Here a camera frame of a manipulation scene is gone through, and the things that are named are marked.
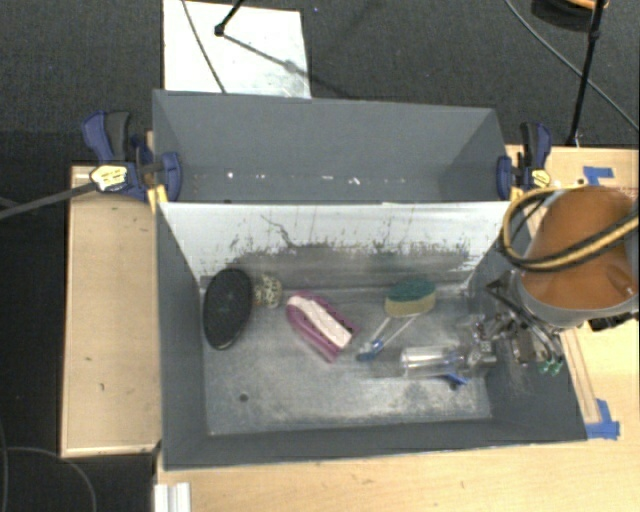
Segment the wooden table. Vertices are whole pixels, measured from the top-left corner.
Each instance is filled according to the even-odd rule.
[[[611,168],[614,178],[601,183],[637,196],[637,151],[554,148],[547,161],[563,185],[585,179],[585,165]],[[85,181],[87,171],[74,168],[73,184]],[[66,457],[150,451],[161,436],[151,214],[126,198],[96,196],[74,199],[70,211]],[[171,473],[159,467],[158,480],[190,482],[195,512],[634,510],[640,503],[638,324],[577,332],[589,375],[580,366],[575,378],[587,394],[591,387],[607,400],[622,425],[618,441]],[[584,404],[589,409],[593,403]]]

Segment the clamp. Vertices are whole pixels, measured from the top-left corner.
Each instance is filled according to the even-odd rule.
[[[100,166],[90,178],[100,192],[118,193],[146,202],[150,186],[144,175],[164,174],[164,186],[169,201],[176,201],[182,186],[182,168],[175,152],[163,153],[160,162],[153,163],[153,153],[145,142],[134,135],[129,145],[135,152],[135,162],[127,161],[128,112],[98,110],[82,122],[84,142],[98,157]]]
[[[501,156],[496,169],[496,186],[500,199],[509,199],[511,189],[523,191],[545,188],[551,178],[544,168],[551,154],[551,132],[542,123],[526,122],[520,125],[524,152],[518,153],[518,165],[513,167],[510,157]]]

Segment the metal stand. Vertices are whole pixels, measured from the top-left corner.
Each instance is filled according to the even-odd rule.
[[[227,14],[225,16],[225,18],[218,25],[215,26],[215,28],[213,29],[213,33],[217,37],[224,36],[224,29],[227,26],[227,23],[229,23],[229,21],[231,21],[231,18],[233,18],[233,16],[238,11],[238,9],[240,9],[240,6],[243,3],[244,3],[244,0],[237,0],[236,3],[231,8],[231,10],[229,11],[229,14]]]
[[[573,113],[573,123],[571,124],[571,134],[567,139],[566,145],[578,145],[578,123],[580,122],[580,114],[582,113],[582,103],[584,102],[584,93],[589,80],[589,71],[591,70],[591,61],[593,60],[593,52],[596,47],[596,41],[600,37],[600,20],[602,19],[602,11],[607,0],[597,0],[596,8],[591,20],[591,28],[589,29],[589,47],[587,48],[587,56],[584,60],[582,68],[582,78],[580,80],[580,89],[578,90],[578,98]]]

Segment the black sponge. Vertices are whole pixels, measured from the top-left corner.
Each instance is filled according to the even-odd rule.
[[[209,344],[218,350],[229,347],[244,328],[253,302],[251,279],[242,270],[221,270],[204,296],[202,323]]]

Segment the dark carpet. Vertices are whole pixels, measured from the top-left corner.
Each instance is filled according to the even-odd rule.
[[[588,17],[544,0],[512,2],[582,68]],[[527,120],[545,123],[556,143],[569,134],[579,79],[502,0],[247,5],[301,10],[313,96],[493,107],[508,143],[521,142]],[[72,162],[92,158],[79,125],[94,110],[131,112],[132,132],[151,127],[151,90],[162,86],[160,0],[4,0],[0,19],[0,197],[63,190]],[[611,1],[591,73],[636,124],[638,19],[635,0]],[[637,132],[591,89],[580,134],[582,145],[638,145]],[[57,449],[64,293],[65,207],[0,222],[0,420],[10,446]],[[11,452],[9,463],[9,510],[91,510],[73,468],[35,453]],[[149,456],[79,465],[99,510],[150,509]]]

